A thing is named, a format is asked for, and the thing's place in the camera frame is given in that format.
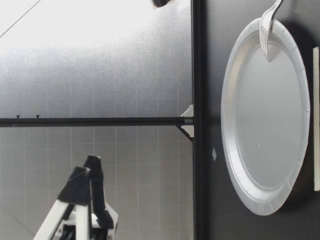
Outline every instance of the tiled wall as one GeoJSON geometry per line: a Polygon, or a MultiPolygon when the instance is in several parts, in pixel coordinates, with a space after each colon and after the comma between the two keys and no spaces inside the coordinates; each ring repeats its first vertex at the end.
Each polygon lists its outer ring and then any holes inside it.
{"type": "Polygon", "coordinates": [[[175,127],[3,128],[0,135],[1,240],[32,239],[90,153],[102,157],[117,239],[193,239],[192,144],[175,127]]]}
{"type": "MultiPolygon", "coordinates": [[[[151,2],[109,2],[120,1],[151,2]]],[[[190,1],[133,14],[136,25],[122,28],[124,13],[103,8],[107,0],[85,3],[43,0],[0,39],[0,117],[183,113],[192,104],[190,1]]],[[[153,126],[0,128],[0,240],[32,239],[90,153],[102,157],[118,240],[193,239],[192,144],[176,127],[153,126]]]]}

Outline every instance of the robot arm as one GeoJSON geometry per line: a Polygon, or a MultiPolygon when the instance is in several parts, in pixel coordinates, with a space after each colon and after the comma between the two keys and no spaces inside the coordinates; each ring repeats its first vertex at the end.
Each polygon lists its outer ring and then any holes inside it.
{"type": "Polygon", "coordinates": [[[75,167],[33,240],[113,240],[118,214],[105,202],[101,159],[75,167]]]}

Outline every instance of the black metal bar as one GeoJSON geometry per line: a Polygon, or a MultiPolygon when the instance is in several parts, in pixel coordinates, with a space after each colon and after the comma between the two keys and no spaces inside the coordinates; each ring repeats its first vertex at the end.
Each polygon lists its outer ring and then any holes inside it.
{"type": "Polygon", "coordinates": [[[0,118],[0,128],[88,126],[182,126],[192,117],[0,118]]]}
{"type": "Polygon", "coordinates": [[[206,6],[204,0],[191,1],[192,12],[192,81],[194,109],[193,138],[193,202],[194,202],[194,240],[209,239],[208,209],[208,161],[207,147],[207,41],[206,41],[206,6]]]}

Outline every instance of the metal bracket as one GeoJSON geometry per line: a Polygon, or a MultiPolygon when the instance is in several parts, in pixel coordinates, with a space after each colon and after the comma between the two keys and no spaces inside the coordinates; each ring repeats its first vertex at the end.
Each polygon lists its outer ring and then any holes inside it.
{"type": "MultiPolygon", "coordinates": [[[[187,110],[185,110],[184,113],[182,113],[180,116],[184,117],[184,118],[193,118],[194,117],[194,105],[193,104],[189,105],[187,110]]],[[[187,133],[190,138],[195,137],[195,127],[193,124],[192,125],[182,125],[180,128],[185,133],[187,133]]]]}

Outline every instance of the horizontal black rod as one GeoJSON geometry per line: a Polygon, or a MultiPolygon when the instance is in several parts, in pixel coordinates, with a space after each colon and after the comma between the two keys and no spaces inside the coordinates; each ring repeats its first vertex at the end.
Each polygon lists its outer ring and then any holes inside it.
{"type": "Polygon", "coordinates": [[[182,126],[193,125],[193,122],[193,117],[0,118],[0,128],[89,126],[182,126]]]}

